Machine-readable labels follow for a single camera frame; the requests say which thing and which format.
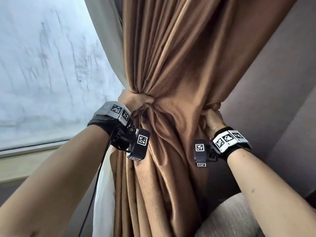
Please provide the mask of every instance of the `wire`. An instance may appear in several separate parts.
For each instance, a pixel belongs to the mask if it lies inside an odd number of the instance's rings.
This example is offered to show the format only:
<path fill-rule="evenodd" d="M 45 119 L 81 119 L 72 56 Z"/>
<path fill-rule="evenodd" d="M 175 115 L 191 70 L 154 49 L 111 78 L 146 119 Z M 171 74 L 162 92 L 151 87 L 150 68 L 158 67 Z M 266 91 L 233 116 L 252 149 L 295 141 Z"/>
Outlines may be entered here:
<path fill-rule="evenodd" d="M 83 223 L 82 223 L 82 225 L 81 225 L 81 228 L 80 228 L 78 237 L 80 237 L 81 234 L 82 234 L 84 225 L 85 225 L 85 223 L 86 223 L 86 221 L 87 221 L 87 218 L 88 218 L 88 215 L 89 215 L 91 206 L 92 206 L 92 202 L 93 202 L 94 195 L 95 195 L 95 193 L 96 193 L 96 191 L 97 191 L 97 184 L 98 184 L 98 179 L 99 179 L 99 176 L 100 176 L 101 167 L 102 167 L 102 165 L 103 165 L 103 161 L 104 161 L 106 152 L 107 152 L 109 146 L 111 145 L 112 134 L 113 134 L 113 132 L 112 132 L 111 135 L 110 135 L 110 141 L 109 141 L 108 144 L 106 145 L 106 148 L 105 148 L 105 151 L 104 151 L 102 160 L 101 160 L 101 164 L 100 164 L 100 167 L 99 167 L 99 170 L 98 170 L 97 179 L 96 179 L 96 181 L 95 181 L 95 186 L 94 186 L 94 190 L 93 190 L 92 197 L 91 197 L 91 200 L 90 200 L 90 204 L 89 204 L 89 207 L 88 207 L 86 216 L 85 216 L 85 218 L 84 218 L 84 221 L 83 221 Z"/>

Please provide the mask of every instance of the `qr code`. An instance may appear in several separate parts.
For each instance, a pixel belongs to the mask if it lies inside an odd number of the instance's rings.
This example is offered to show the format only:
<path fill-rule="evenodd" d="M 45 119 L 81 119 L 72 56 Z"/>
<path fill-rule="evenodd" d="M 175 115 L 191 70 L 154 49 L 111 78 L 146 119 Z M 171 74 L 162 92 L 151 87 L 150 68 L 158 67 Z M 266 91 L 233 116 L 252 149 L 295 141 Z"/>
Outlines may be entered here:
<path fill-rule="evenodd" d="M 231 141 L 231 140 L 234 139 L 234 138 L 231 136 L 231 134 L 224 135 L 223 138 L 224 138 L 224 140 L 225 140 L 226 142 L 229 142 L 229 141 Z"/>
<path fill-rule="evenodd" d="M 147 140 L 148 140 L 148 137 L 143 136 L 143 135 L 139 135 L 139 136 L 138 136 L 138 140 L 137 140 L 137 144 L 146 146 Z"/>
<path fill-rule="evenodd" d="M 198 167 L 206 167 L 206 163 L 197 163 Z"/>
<path fill-rule="evenodd" d="M 131 160 L 136 160 L 136 161 L 140 161 L 140 159 L 136 158 L 136 157 L 130 157 Z"/>
<path fill-rule="evenodd" d="M 243 139 L 243 136 L 239 133 L 232 133 L 237 139 Z"/>
<path fill-rule="evenodd" d="M 195 151 L 204 151 L 204 144 L 195 144 Z"/>
<path fill-rule="evenodd" d="M 119 114 L 119 113 L 121 113 L 121 110 L 122 110 L 122 109 L 123 109 L 123 108 L 120 107 L 120 106 L 118 106 L 118 105 L 113 105 L 110 111 L 114 111 L 115 113 L 118 113 L 118 114 Z"/>
<path fill-rule="evenodd" d="M 128 121 L 130 115 L 125 110 L 123 110 L 122 117 L 124 118 L 124 120 Z"/>
<path fill-rule="evenodd" d="M 223 146 L 224 142 L 223 142 L 222 139 L 219 139 L 215 144 L 216 144 L 216 146 L 217 146 L 218 148 L 221 148 L 221 147 Z"/>

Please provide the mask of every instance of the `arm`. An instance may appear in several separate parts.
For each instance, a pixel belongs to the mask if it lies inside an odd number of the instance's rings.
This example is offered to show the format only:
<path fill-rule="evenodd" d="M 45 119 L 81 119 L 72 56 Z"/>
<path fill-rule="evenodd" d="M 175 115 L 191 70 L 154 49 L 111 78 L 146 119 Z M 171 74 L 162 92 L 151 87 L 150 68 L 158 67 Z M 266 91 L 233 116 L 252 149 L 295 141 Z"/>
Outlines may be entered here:
<path fill-rule="evenodd" d="M 131 112 L 154 100 L 123 90 L 118 101 Z M 97 169 L 109 135 L 90 125 L 50 155 L 0 208 L 0 236 L 59 236 Z"/>
<path fill-rule="evenodd" d="M 211 138 L 226 127 L 219 112 L 204 114 Z M 227 163 L 266 237 L 316 236 L 316 214 L 270 167 L 244 149 Z"/>

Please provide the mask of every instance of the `hand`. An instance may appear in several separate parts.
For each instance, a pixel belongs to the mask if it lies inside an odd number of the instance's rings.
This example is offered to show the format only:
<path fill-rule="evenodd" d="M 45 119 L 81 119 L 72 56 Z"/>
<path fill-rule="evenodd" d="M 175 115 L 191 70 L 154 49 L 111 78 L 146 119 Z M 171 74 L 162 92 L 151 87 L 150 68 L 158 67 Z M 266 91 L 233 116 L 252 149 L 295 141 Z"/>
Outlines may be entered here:
<path fill-rule="evenodd" d="M 133 112 L 139 109 L 144 103 L 153 103 L 154 98 L 144 93 L 135 94 L 124 89 L 118 97 L 118 102 L 124 104 L 130 112 Z"/>
<path fill-rule="evenodd" d="M 206 116 L 206 123 L 209 127 L 208 135 L 212 139 L 217 131 L 226 127 L 223 121 L 223 117 L 219 111 L 213 111 L 212 109 L 202 112 L 202 115 Z"/>

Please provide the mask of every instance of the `brown curtain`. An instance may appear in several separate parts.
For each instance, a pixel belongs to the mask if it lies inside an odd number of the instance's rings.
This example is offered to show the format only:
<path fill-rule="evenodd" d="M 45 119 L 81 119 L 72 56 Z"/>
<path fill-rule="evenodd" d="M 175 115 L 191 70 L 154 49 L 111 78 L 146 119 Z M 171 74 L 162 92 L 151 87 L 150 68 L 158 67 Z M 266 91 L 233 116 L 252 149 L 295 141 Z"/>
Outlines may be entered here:
<path fill-rule="evenodd" d="M 193 140 L 296 0 L 123 0 L 126 77 L 155 98 L 134 114 L 151 132 L 140 162 L 111 154 L 114 236 L 193 236 L 205 218 L 207 168 Z"/>

